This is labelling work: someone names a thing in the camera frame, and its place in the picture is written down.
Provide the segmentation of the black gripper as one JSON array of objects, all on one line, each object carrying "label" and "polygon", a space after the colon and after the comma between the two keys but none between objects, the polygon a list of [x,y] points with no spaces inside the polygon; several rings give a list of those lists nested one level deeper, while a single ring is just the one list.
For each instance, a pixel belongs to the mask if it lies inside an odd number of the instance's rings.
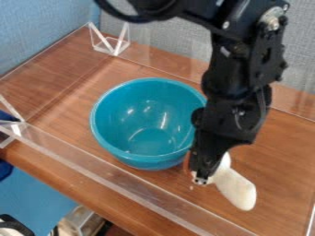
[{"label": "black gripper", "polygon": [[228,157],[228,150],[254,143],[271,101],[272,89],[264,86],[244,97],[212,94],[206,106],[194,110],[191,123],[196,131],[188,154],[188,172],[194,184],[211,184]]}]

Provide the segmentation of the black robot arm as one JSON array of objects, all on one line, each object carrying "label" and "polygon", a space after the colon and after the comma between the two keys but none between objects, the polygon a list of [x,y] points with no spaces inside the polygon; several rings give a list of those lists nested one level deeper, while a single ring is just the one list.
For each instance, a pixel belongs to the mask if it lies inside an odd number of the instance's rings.
[{"label": "black robot arm", "polygon": [[112,17],[131,23],[183,18],[211,32],[212,57],[202,78],[207,104],[192,113],[196,129],[188,156],[194,181],[206,184],[228,150],[250,145],[272,103],[271,84],[282,79],[286,0],[127,0],[124,14],[108,0],[95,0]]}]

